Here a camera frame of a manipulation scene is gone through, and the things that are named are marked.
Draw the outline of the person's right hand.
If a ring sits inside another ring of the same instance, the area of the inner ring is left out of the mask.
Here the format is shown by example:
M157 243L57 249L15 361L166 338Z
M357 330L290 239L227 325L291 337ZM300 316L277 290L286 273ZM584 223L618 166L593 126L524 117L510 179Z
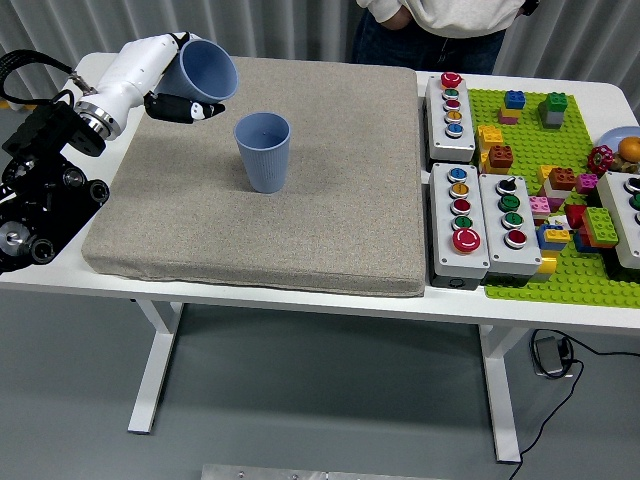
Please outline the person's right hand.
M413 21L411 12L404 6L401 6L392 16L384 21L379 21L379 24L392 31L404 29Z

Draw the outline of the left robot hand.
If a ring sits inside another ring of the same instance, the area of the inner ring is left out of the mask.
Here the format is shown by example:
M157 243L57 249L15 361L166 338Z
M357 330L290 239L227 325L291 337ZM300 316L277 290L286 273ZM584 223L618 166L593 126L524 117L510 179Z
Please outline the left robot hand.
M76 112L102 129L103 137L114 138L139 106L157 120L190 124L211 118L224 110L222 102L238 84L235 64L218 44L188 32L163 34L125 44Z

